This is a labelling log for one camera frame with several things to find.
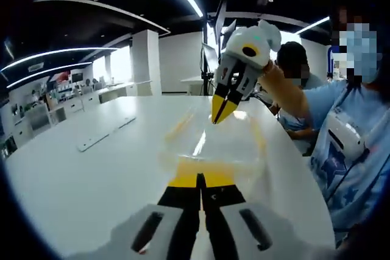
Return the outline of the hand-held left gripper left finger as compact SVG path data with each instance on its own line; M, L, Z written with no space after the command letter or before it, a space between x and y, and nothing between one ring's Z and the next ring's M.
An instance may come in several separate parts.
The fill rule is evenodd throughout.
M113 230L112 259L189 259L199 231L202 185L202 174L173 179L156 205L146 205Z

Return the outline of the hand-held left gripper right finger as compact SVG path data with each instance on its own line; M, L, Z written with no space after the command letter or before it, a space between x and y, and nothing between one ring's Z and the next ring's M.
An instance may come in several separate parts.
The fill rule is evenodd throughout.
M199 175L206 228L216 259L288 259L291 224L260 203L247 202L233 178Z

